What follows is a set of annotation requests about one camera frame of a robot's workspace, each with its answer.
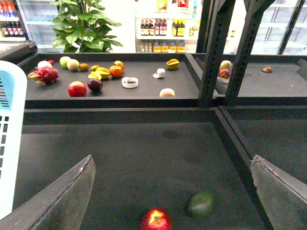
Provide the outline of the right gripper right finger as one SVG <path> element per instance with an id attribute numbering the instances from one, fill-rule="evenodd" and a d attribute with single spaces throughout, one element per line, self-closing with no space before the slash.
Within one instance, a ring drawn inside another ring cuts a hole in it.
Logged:
<path id="1" fill-rule="evenodd" d="M 276 230 L 307 228 L 307 185 L 263 157 L 250 165 L 258 197 Z"/>

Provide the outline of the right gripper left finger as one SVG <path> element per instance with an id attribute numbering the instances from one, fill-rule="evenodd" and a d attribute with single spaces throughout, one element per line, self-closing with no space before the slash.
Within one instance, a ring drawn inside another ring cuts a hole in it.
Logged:
<path id="1" fill-rule="evenodd" d="M 0 221 L 2 230 L 78 230 L 95 178 L 91 155 Z"/>

